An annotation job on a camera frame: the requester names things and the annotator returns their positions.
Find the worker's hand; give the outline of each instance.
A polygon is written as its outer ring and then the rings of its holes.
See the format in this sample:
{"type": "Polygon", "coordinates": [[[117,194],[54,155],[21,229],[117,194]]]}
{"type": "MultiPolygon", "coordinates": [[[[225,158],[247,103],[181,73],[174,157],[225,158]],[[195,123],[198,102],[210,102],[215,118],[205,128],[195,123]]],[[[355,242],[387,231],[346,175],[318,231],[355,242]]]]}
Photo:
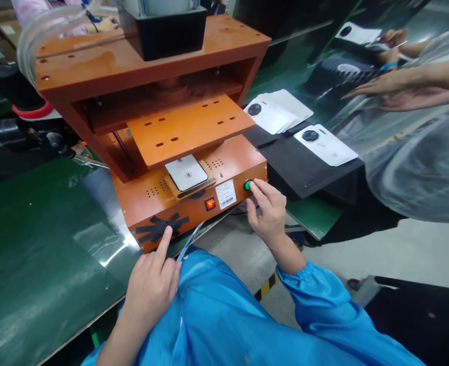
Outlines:
{"type": "Polygon", "coordinates": [[[100,33],[107,32],[113,29],[119,28],[119,23],[116,21],[114,17],[107,17],[101,20],[99,23],[94,24],[86,24],[85,27],[88,29],[89,33],[100,33]]]}
{"type": "Polygon", "coordinates": [[[341,99],[352,98],[359,95],[374,96],[407,90],[412,87],[424,86],[424,71],[425,69],[423,67],[390,71],[363,85],[357,86],[341,99]]]}
{"type": "Polygon", "coordinates": [[[449,90],[438,87],[409,89],[383,96],[379,107],[386,112],[405,112],[449,104],[449,90]]]}
{"type": "Polygon", "coordinates": [[[285,235],[285,204],[287,199],[274,187],[261,179],[250,183],[251,192],[256,198],[263,214],[257,215],[255,204],[246,200],[248,222],[265,244],[280,240],[285,235]]]}
{"type": "Polygon", "coordinates": [[[379,43],[384,43],[390,48],[397,47],[406,40],[407,29],[391,29],[380,37],[379,43]]]}
{"type": "Polygon", "coordinates": [[[167,226],[158,249],[143,254],[129,278],[128,293],[122,312],[144,330],[150,331],[168,310],[175,298],[182,263],[165,260],[172,228],[167,226]]]}

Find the black knob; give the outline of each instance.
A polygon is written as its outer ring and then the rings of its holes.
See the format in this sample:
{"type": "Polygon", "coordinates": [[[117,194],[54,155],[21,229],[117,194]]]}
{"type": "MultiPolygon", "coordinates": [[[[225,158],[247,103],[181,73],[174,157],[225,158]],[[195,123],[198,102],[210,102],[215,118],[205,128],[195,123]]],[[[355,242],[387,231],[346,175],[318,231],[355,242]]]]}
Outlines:
{"type": "Polygon", "coordinates": [[[23,112],[37,110],[46,103],[17,64],[0,65],[0,94],[23,112]]]}

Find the red switch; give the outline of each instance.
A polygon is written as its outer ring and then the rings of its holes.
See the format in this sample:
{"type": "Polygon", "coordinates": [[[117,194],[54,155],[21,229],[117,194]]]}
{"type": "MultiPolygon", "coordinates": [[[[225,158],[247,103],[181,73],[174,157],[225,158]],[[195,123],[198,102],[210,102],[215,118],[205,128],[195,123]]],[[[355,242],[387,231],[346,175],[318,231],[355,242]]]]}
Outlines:
{"type": "Polygon", "coordinates": [[[216,201],[214,200],[214,197],[210,198],[208,200],[205,200],[204,202],[205,202],[205,209],[207,211],[210,211],[213,208],[216,208],[216,201]]]}

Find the blue sleeve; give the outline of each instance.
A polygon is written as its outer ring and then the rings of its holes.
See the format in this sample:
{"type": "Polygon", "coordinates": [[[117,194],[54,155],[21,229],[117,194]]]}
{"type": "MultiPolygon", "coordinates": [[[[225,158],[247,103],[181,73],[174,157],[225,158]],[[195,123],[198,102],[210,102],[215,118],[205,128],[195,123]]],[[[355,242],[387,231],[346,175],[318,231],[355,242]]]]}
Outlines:
{"type": "Polygon", "coordinates": [[[295,303],[302,330],[335,344],[367,364],[424,365],[391,337],[380,334],[365,310],[351,300],[331,271],[308,262],[290,275],[277,275],[295,303]]]}

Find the orange machine frame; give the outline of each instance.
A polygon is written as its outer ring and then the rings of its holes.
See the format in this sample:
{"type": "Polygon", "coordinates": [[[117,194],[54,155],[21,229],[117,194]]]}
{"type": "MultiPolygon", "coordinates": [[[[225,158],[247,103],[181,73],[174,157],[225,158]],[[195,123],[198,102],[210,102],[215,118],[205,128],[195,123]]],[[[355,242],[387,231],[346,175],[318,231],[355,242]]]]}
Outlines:
{"type": "Polygon", "coordinates": [[[241,202],[250,196],[247,179],[266,179],[266,160],[240,135],[254,121],[239,105],[269,43],[219,15],[207,18],[201,51],[151,62],[122,30],[56,39],[41,49],[40,93],[110,168],[126,224],[145,253],[158,246],[156,226],[178,220],[179,234],[221,212],[220,184],[232,180],[241,202]],[[161,86],[175,98],[160,98],[161,86]],[[178,192],[164,164],[189,154],[209,179],[178,192]],[[210,199],[217,207],[207,210],[210,199]]]}
{"type": "Polygon", "coordinates": [[[207,18],[201,51],[150,62],[120,29],[55,39],[37,57],[37,85],[111,171],[128,182],[144,172],[144,161],[131,137],[123,146],[114,132],[130,119],[176,107],[149,102],[142,86],[181,76],[189,94],[179,106],[222,94],[241,105],[270,41],[225,14],[207,18]]]}

